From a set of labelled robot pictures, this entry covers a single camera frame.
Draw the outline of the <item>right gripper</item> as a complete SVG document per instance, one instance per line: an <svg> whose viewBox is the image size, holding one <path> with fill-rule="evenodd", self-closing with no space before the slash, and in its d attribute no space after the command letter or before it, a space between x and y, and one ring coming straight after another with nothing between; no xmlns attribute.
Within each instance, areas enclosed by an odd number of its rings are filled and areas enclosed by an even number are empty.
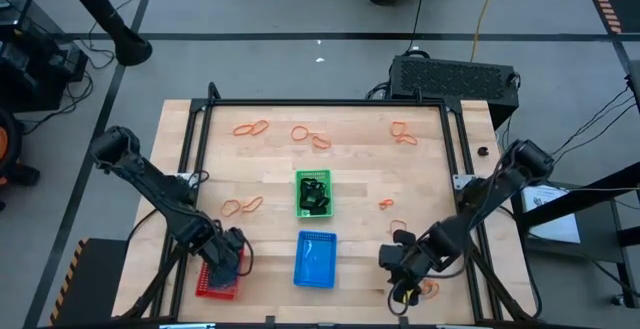
<svg viewBox="0 0 640 329"><path fill-rule="evenodd" d="M419 281L432 270L441 272L442 260L426 243L392 246L391 259L389 260L389 271L391 272L389 282L395 284L392 289L392 299L397 303L406 302L406 287L403 283L397 283L404 280L405 283L411 284L407 286L407 291L414 290L419 294L419 303L422 294Z"/></svg>

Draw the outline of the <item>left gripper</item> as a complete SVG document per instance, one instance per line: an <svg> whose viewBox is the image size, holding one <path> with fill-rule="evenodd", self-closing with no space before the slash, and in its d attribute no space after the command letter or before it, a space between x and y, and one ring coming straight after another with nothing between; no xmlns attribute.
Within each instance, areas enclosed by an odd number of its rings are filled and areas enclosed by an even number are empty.
<svg viewBox="0 0 640 329"><path fill-rule="evenodd" d="M212 268L213 279L225 279L225 264L229 265L229 276L236 278L239 274L240 263L237 252L244 250L247 240L241 229L231 227L223 230L214 226L205 235L204 242L199 249L199 255Z"/></svg>

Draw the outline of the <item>red plastic basket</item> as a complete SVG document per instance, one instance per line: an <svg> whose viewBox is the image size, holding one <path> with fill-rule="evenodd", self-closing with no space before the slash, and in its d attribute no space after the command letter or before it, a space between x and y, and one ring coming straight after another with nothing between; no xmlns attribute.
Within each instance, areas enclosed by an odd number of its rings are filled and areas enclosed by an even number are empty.
<svg viewBox="0 0 640 329"><path fill-rule="evenodd" d="M244 260L244 250L243 249L239 250L237 252L237 255L239 257L238 262L240 263L240 267L241 267L243 265L243 260ZM226 273L229 273L228 272L229 265L225 264L224 266L226 268ZM210 291L208 289L208 276L215 269L211 269L206 262L202 263L200 274L198 277L198 282L196 285L195 295L197 297L213 298L217 300L226 300L226 301L234 300L238 296L240 276L238 275L239 276L238 284L235 288L232 288L231 290Z"/></svg>

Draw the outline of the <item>blue plastic basket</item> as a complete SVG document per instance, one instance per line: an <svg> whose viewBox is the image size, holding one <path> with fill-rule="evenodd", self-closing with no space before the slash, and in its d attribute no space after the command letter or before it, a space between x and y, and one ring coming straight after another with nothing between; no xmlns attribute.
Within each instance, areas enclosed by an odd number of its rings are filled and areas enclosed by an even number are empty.
<svg viewBox="0 0 640 329"><path fill-rule="evenodd" d="M300 287L332 289L336 279L335 233L300 231L293 283Z"/></svg>

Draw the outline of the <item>green plastic basket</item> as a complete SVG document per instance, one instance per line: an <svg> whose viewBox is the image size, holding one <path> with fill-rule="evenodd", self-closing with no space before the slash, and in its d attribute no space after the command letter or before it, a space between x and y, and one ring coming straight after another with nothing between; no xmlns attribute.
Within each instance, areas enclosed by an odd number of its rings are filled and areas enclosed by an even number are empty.
<svg viewBox="0 0 640 329"><path fill-rule="evenodd" d="M299 199L300 199L300 181L302 178L314 178L318 181L322 181L326 184L326 193L325 195L330 198L330 203L325 207L327 213L321 216L309 216L305 213L305 210L301 210L299 208ZM331 172L329 170L300 170L296 172L296 199L295 199L295 210L296 216L298 218L326 218L332 217L334 214L333 210L333 191L332 191L332 181L331 181Z"/></svg>

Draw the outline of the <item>white paper sheet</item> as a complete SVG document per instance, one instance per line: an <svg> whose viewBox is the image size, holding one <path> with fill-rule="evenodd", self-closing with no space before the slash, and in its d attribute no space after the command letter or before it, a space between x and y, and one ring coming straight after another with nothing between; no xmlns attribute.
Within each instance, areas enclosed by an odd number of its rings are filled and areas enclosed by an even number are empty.
<svg viewBox="0 0 640 329"><path fill-rule="evenodd" d="M568 193L569 191L564 188L558 189L548 185L525 187L521 192L523 210L524 212L532 211ZM531 227L529 235L552 241L581 243L574 214L568 214L550 222Z"/></svg>

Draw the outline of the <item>black metal stand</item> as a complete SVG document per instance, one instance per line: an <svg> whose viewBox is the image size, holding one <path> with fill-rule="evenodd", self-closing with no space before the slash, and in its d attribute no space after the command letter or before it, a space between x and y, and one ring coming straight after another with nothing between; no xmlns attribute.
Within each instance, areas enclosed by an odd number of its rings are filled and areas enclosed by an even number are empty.
<svg viewBox="0 0 640 329"><path fill-rule="evenodd" d="M587 186L571 188L569 193L540 208L525 213L523 206L515 208L516 223L525 235L531 227L574 214L581 239L580 244L538 239L540 251L568 256L583 256L595 262L616 265L613 279L621 287L628 308L640 308L640 291L635 288L634 275L626 249L640 246L640 225L624 229L615 205L615 198L634 192L640 200L640 162L603 177Z"/></svg>

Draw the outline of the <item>black perforated computer case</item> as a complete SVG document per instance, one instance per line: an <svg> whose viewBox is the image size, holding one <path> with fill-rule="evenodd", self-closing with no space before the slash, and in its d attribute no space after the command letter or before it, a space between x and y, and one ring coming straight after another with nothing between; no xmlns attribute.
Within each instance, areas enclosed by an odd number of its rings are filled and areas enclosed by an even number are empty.
<svg viewBox="0 0 640 329"><path fill-rule="evenodd" d="M499 126L519 107L519 84L511 66L397 56L390 67L388 96L441 99L454 110L462 101L485 101Z"/></svg>

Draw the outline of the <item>black pole stand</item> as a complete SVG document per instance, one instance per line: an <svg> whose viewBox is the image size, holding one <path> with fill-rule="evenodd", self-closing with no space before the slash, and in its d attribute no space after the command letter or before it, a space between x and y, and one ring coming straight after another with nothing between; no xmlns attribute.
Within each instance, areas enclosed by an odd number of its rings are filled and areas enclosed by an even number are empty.
<svg viewBox="0 0 640 329"><path fill-rule="evenodd" d="M115 57L123 66L145 62L152 54L151 44L134 33L110 0L79 0L115 45Z"/></svg>

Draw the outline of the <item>orange black wheeled device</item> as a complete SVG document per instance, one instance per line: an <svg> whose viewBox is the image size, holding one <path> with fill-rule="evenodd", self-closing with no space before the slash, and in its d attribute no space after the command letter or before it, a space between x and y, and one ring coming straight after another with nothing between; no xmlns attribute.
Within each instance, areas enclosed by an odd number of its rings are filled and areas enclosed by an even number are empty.
<svg viewBox="0 0 640 329"><path fill-rule="evenodd" d="M0 107L0 186L35 186L40 171L20 162L24 125L8 110Z"/></svg>

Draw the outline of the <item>black equipment stack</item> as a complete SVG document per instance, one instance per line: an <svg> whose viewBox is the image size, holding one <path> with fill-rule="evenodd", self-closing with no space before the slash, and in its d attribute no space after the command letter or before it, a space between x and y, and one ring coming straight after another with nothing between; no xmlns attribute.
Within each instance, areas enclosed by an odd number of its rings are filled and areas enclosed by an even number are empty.
<svg viewBox="0 0 640 329"><path fill-rule="evenodd" d="M88 56L33 0L0 0L0 107L56 110L84 77Z"/></svg>

